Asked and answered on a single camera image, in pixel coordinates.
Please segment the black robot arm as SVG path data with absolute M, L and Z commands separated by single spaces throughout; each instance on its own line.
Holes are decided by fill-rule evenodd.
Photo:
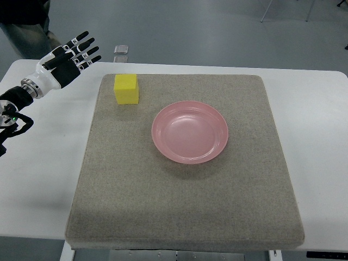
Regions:
M 1 156 L 7 151 L 3 145 L 6 139 L 21 135 L 33 126 L 34 121 L 20 113 L 32 103 L 32 92 L 25 86 L 15 86 L 1 95 Z

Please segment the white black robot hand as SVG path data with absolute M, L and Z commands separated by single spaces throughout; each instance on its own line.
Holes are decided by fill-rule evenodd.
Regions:
M 101 59 L 95 55 L 99 47 L 91 47 L 94 38 L 86 39 L 85 31 L 60 45 L 39 60 L 35 71 L 21 81 L 21 88 L 32 98 L 40 99 L 51 90 L 68 86 L 82 71 Z

